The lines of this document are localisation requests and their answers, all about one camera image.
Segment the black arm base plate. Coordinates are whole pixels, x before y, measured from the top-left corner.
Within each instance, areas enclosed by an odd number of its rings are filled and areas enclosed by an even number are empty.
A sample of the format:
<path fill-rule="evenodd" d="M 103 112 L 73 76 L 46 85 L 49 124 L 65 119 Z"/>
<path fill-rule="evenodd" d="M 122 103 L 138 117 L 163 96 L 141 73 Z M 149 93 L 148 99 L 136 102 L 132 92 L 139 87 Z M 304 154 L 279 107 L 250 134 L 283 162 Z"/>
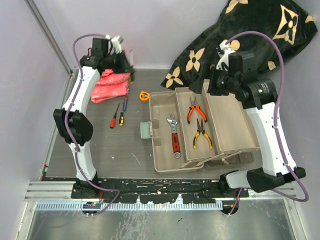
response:
<path fill-rule="evenodd" d="M 101 199 L 109 203 L 116 196 L 116 190 L 119 190 L 116 203 L 134 204 L 137 200 L 142 204 L 174 203 L 180 196 L 184 204 L 209 204 L 220 198 L 234 199 L 239 192 L 238 189 L 223 191 L 219 182 L 212 179 L 99 178 L 98 186 L 111 192 L 90 185 L 80 187 L 79 181 L 76 181 L 72 186 L 71 198 Z"/>

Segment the grey green toolbox latch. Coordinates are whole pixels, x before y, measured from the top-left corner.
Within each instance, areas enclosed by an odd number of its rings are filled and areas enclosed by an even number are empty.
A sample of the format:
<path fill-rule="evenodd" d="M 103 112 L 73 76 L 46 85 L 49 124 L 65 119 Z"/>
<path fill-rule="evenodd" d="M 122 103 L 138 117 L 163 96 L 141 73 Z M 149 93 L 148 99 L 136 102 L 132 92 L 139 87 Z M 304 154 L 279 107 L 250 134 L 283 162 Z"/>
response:
<path fill-rule="evenodd" d="M 140 123 L 140 137 L 141 139 L 151 139 L 153 137 L 151 121 Z"/>

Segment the blue handled screwdriver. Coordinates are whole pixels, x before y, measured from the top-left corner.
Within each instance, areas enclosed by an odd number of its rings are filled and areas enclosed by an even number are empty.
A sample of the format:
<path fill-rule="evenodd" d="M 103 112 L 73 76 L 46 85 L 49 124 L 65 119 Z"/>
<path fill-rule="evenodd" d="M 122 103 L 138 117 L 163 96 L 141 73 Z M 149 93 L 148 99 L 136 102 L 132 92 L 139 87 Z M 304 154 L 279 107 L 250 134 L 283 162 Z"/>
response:
<path fill-rule="evenodd" d="M 123 102 L 123 105 L 122 105 L 122 111 L 125 112 L 127 110 L 127 106 L 128 106 L 128 94 L 125 95 L 125 98 L 124 98 L 124 102 Z"/>

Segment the red black screwdriver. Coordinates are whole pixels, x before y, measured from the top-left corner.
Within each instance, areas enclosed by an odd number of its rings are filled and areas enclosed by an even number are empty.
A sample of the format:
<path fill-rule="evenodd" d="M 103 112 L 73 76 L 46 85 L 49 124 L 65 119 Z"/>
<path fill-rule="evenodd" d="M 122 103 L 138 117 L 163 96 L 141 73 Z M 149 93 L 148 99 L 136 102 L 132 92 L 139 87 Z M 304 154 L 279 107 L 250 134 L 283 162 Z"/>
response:
<path fill-rule="evenodd" d="M 115 113 L 114 113 L 114 115 L 113 115 L 113 117 L 112 117 L 112 119 L 110 121 L 109 127 L 111 129 L 113 129 L 115 127 L 115 125 L 116 125 L 116 118 L 117 118 L 117 113 L 118 113 L 119 106 L 120 106 L 120 104 L 118 104 L 118 106 L 116 108 L 116 111 L 115 111 Z"/>

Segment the yellow black screwdriver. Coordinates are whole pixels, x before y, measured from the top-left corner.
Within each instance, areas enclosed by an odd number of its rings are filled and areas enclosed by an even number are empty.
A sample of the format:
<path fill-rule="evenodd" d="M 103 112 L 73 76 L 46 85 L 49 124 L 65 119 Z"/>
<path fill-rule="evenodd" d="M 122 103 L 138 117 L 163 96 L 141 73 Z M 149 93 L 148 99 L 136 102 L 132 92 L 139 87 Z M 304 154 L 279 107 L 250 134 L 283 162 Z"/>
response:
<path fill-rule="evenodd" d="M 120 125 L 120 126 L 123 126 L 123 125 L 124 125 L 124 122 L 125 122 L 125 119 L 124 119 L 124 112 L 122 111 L 122 112 L 120 113 L 118 123 L 119 123 L 119 125 Z"/>
<path fill-rule="evenodd" d="M 135 81 L 135 74 L 134 74 L 134 73 L 131 73 L 131 74 L 130 74 L 130 77 L 129 77 L 129 79 L 128 79 L 128 82 L 129 82 L 129 84 L 133 84 L 134 81 Z"/>

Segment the translucent brown plastic toolbox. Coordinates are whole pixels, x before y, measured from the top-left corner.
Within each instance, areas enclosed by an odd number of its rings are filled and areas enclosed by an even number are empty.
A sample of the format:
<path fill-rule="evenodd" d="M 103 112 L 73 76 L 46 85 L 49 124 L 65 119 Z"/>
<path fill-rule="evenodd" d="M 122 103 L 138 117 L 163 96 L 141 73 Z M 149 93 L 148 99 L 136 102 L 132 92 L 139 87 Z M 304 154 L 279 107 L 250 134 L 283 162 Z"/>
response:
<path fill-rule="evenodd" d="M 153 92 L 149 97 L 154 169 L 159 174 L 194 172 L 205 165 L 245 165 L 260 149 L 248 114 L 233 94 L 212 96 L 205 82 L 200 94 L 187 87 Z M 172 148 L 167 116 L 174 114 L 180 158 Z"/>

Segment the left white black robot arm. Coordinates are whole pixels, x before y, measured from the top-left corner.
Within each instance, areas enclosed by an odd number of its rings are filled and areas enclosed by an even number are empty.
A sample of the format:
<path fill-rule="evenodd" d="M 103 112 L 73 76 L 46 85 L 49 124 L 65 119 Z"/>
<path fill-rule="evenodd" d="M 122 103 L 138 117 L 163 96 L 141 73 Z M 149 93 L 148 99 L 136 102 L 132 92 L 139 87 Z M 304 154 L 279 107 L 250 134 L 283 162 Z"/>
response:
<path fill-rule="evenodd" d="M 94 86 L 107 70 L 116 74 L 135 71 L 122 49 L 123 37 L 91 33 L 92 46 L 83 57 L 74 57 L 78 76 L 73 89 L 61 108 L 55 109 L 53 118 L 59 135 L 68 144 L 76 167 L 75 187 L 88 198 L 95 198 L 103 190 L 98 184 L 90 149 L 93 125 L 86 117 L 87 106 Z"/>

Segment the orange handled adjustable wrench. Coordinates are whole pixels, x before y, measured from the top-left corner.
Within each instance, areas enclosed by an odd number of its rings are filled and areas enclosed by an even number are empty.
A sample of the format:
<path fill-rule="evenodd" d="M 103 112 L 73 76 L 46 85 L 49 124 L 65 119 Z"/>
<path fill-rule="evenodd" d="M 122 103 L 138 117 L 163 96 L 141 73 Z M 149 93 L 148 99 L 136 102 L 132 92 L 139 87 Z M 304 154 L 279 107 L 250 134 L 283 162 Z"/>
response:
<path fill-rule="evenodd" d="M 179 137 L 177 132 L 178 120 L 176 120 L 175 115 L 173 113 L 170 113 L 166 117 L 166 120 L 169 123 L 171 128 L 171 143 L 172 143 L 173 155 L 176 159 L 179 159 L 181 157 L 181 150 L 180 150 L 180 142 L 179 142 Z"/>

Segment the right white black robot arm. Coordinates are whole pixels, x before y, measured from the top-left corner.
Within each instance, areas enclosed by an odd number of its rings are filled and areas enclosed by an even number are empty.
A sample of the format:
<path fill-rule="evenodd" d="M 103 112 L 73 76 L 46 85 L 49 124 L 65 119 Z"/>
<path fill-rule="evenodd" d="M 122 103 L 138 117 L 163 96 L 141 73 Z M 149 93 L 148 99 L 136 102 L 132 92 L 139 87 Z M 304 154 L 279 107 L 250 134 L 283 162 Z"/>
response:
<path fill-rule="evenodd" d="M 259 79 L 253 64 L 247 68 L 232 64 L 232 70 L 219 70 L 214 64 L 202 63 L 197 84 L 209 79 L 207 93 L 212 96 L 234 94 L 252 122 L 262 166 L 246 171 L 234 170 L 220 176 L 219 191 L 231 197 L 239 188 L 251 188 L 257 193 L 306 177 L 306 170 L 297 166 L 288 148 L 279 116 L 279 95 L 272 80 Z"/>

